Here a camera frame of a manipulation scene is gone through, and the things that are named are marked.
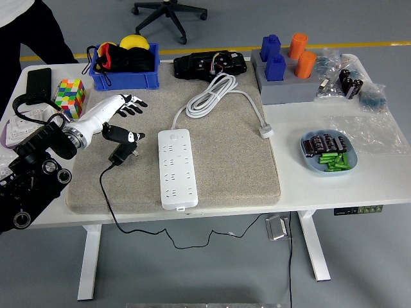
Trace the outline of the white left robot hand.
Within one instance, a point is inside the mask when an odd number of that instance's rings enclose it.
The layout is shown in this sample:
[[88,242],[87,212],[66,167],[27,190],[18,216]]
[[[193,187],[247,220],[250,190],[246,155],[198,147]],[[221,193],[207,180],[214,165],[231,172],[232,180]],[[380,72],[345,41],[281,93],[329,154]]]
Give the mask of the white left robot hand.
[[142,99],[131,94],[111,96],[97,103],[76,122],[68,124],[65,132],[77,148],[85,149],[90,145],[92,136],[100,133],[103,124],[109,122],[116,113],[122,117],[127,116],[125,112],[130,115],[141,114],[143,111],[138,105],[148,106]]

